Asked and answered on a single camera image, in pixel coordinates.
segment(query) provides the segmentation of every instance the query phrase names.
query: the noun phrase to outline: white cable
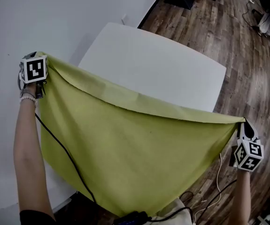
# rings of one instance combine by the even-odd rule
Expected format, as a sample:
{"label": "white cable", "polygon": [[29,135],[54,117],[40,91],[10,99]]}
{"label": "white cable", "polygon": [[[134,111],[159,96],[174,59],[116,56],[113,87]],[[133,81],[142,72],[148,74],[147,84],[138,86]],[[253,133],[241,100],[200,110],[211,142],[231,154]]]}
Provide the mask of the white cable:
{"label": "white cable", "polygon": [[[218,191],[220,192],[220,189],[219,189],[219,186],[218,186],[218,175],[219,175],[221,164],[222,164],[221,153],[219,153],[219,157],[220,157],[220,166],[219,166],[219,169],[218,169],[218,172],[217,172],[217,176],[216,176],[216,186],[217,186]],[[220,199],[221,199],[221,193],[219,194],[218,200],[215,203],[213,203],[212,205],[208,206],[208,208],[209,207],[212,207],[213,205],[215,205],[216,203],[218,203],[220,201]],[[195,215],[194,215],[194,222],[193,223],[196,222],[196,214],[198,214],[199,212],[204,211],[204,210],[205,210],[205,208],[204,209],[201,209],[201,210],[199,210],[199,211],[197,211],[195,213]]]}

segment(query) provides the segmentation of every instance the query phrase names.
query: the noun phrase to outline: fabric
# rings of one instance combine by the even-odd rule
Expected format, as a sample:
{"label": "fabric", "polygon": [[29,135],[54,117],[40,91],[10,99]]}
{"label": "fabric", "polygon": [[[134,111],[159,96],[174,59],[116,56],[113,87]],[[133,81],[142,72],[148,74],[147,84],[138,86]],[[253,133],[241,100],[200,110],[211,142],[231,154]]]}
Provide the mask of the fabric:
{"label": "fabric", "polygon": [[[172,202],[245,121],[138,94],[50,55],[46,81],[39,100],[42,121],[69,151],[97,203],[118,216],[151,216]],[[43,128],[41,148],[56,172],[92,199]]]}
{"label": "fabric", "polygon": [[[181,200],[178,198],[168,204],[161,211],[157,212],[153,220],[161,220],[167,218],[172,213],[176,212],[180,208],[185,207]],[[176,215],[166,221],[161,222],[147,222],[146,225],[192,225],[191,215],[188,209],[184,209],[178,212]]]}
{"label": "fabric", "polygon": [[20,222],[21,225],[38,225],[38,224],[48,224],[55,225],[56,222],[51,216],[44,212],[33,211],[33,210],[23,210],[20,212]]}
{"label": "fabric", "polygon": [[270,14],[264,13],[262,19],[258,24],[259,30],[261,33],[266,33],[270,36]]}

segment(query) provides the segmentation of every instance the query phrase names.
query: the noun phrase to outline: white wall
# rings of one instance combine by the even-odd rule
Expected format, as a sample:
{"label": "white wall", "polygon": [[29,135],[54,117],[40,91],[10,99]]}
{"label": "white wall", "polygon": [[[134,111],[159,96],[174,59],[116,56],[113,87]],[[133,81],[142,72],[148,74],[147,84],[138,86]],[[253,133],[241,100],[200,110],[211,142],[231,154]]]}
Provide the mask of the white wall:
{"label": "white wall", "polygon": [[[137,27],[155,0],[0,0],[0,209],[17,203],[13,140],[18,104],[18,63],[45,51],[78,65],[108,22]],[[48,187],[63,183],[52,171]]]}

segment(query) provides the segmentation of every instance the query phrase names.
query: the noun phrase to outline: black sleeve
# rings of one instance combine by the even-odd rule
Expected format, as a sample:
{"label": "black sleeve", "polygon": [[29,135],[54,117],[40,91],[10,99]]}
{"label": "black sleeve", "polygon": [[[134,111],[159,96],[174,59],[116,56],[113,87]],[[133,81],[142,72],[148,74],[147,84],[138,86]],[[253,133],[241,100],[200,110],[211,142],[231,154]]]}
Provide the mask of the black sleeve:
{"label": "black sleeve", "polygon": [[53,218],[44,212],[23,210],[20,212],[21,225],[50,224],[55,225]]}

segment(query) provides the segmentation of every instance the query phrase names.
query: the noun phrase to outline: wooden floor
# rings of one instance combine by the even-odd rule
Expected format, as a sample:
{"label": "wooden floor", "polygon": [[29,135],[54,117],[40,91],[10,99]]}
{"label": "wooden floor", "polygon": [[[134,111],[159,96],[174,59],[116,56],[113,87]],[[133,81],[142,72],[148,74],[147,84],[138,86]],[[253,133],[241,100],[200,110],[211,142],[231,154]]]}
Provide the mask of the wooden floor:
{"label": "wooden floor", "polygon": [[[256,25],[253,8],[248,4],[245,16]],[[247,117],[257,128],[264,145],[265,160],[251,176],[252,214],[259,215],[270,196],[270,38],[260,37],[243,20],[247,0],[195,0],[191,11],[165,4],[160,0],[142,29],[184,44],[226,67],[224,83],[215,112]],[[230,145],[222,153],[219,187],[236,179],[236,169],[229,167]],[[203,209],[217,194],[216,174],[219,159],[189,189],[195,196],[186,203]],[[220,202],[209,208],[199,224],[226,224],[232,204],[234,186],[222,194]]]}

